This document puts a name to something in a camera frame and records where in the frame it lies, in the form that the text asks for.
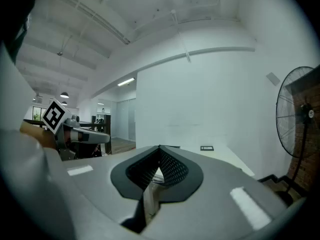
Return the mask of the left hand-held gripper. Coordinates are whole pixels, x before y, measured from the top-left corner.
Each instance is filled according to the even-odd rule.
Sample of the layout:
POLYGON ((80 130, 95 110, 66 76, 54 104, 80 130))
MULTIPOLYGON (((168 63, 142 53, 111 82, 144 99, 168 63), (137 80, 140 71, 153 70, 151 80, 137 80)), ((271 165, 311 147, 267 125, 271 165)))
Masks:
POLYGON ((57 150, 69 151, 74 159, 79 157, 80 142, 106 144, 111 139, 106 133, 81 129, 79 116, 72 114, 55 98, 46 109, 42 121, 53 133, 57 150))

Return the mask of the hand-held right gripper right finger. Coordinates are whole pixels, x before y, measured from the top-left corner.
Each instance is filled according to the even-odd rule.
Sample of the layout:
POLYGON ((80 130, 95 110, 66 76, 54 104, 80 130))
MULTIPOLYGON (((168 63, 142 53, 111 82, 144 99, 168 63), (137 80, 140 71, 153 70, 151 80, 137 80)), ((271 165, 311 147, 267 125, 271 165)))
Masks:
POLYGON ((276 219, 286 205, 269 188, 225 161, 173 147, 169 150, 198 164, 203 181, 186 201, 161 204, 155 218, 142 231, 143 238, 271 240, 277 235, 276 219), (255 230, 230 194, 235 188, 243 188, 271 222, 255 230))

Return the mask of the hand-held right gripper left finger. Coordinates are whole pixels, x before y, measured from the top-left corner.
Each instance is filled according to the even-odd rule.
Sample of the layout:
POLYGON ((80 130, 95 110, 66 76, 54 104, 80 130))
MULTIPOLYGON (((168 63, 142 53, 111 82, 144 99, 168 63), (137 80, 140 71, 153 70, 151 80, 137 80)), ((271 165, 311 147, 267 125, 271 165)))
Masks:
POLYGON ((153 240, 139 208, 111 182, 120 162, 139 154, 62 161, 58 153, 17 131, 0 133, 0 176, 9 199, 0 208, 23 219, 22 240, 153 240))

